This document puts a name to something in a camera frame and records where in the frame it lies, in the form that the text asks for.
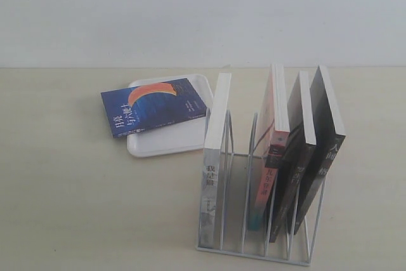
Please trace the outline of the grey spine book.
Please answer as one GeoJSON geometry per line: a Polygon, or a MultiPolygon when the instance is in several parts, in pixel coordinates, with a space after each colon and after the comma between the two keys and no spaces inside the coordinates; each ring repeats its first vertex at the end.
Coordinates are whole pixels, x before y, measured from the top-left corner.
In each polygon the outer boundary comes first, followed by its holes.
{"type": "Polygon", "coordinates": [[[206,114],[198,238],[198,246],[201,248],[214,246],[221,149],[226,130],[231,79],[231,73],[218,75],[213,102],[206,114]]]}

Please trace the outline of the dark spine thin book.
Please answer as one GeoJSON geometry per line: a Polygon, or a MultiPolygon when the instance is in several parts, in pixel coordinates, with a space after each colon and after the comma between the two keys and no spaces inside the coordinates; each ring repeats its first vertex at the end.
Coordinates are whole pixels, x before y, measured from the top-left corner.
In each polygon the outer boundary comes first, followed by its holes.
{"type": "Polygon", "coordinates": [[[278,171],[277,189],[272,213],[270,243],[291,214],[290,209],[302,177],[312,158],[317,140],[313,123],[309,75],[299,72],[287,103],[290,133],[278,171]]]}

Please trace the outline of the black cover book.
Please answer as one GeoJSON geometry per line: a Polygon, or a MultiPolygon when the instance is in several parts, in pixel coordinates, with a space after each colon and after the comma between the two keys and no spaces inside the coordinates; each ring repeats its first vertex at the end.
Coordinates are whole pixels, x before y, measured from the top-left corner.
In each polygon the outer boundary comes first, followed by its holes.
{"type": "Polygon", "coordinates": [[[346,137],[329,71],[320,65],[310,86],[316,148],[301,180],[294,233],[306,216],[346,137]]]}

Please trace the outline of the red spine book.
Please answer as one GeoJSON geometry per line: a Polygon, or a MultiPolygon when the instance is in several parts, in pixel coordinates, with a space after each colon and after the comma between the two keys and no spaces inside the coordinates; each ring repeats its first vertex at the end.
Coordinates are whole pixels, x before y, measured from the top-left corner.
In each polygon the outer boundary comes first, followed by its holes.
{"type": "Polygon", "coordinates": [[[289,133],[284,67],[281,64],[273,64],[256,123],[250,184],[249,230],[260,229],[289,133]]]}

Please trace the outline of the white plastic tray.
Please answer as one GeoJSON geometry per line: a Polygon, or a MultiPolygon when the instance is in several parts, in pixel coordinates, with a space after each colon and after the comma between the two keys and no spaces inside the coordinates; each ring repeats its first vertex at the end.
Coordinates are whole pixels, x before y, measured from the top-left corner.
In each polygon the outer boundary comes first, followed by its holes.
{"type": "MultiPolygon", "coordinates": [[[[180,76],[155,77],[139,79],[128,84],[137,87],[175,79],[187,78],[206,106],[213,102],[213,93],[206,76],[202,74],[185,74],[180,76]]],[[[164,126],[151,131],[143,131],[127,136],[127,150],[134,157],[153,157],[199,150],[204,145],[206,118],[164,126]]]]}

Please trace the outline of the blue spine book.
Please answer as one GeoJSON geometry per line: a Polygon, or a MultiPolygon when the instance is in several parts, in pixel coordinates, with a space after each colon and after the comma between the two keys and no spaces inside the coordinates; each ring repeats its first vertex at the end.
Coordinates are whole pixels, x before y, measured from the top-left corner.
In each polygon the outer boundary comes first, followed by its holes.
{"type": "Polygon", "coordinates": [[[207,109],[187,78],[106,91],[101,99],[114,138],[198,119],[207,109]]]}

